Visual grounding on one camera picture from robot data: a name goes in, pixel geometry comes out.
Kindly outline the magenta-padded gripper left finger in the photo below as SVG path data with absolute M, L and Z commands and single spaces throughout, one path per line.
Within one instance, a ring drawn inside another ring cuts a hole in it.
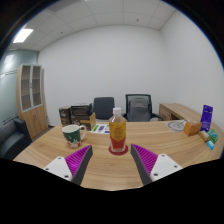
M 92 146 L 88 145 L 67 157 L 56 157 L 44 167 L 44 170 L 76 185 L 80 185 L 92 155 Z

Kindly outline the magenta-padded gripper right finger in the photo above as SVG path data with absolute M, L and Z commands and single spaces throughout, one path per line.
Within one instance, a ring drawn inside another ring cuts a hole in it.
M 136 144 L 131 145 L 131 155 L 136 163 L 143 185 L 147 185 L 182 169 L 168 155 L 157 155 Z

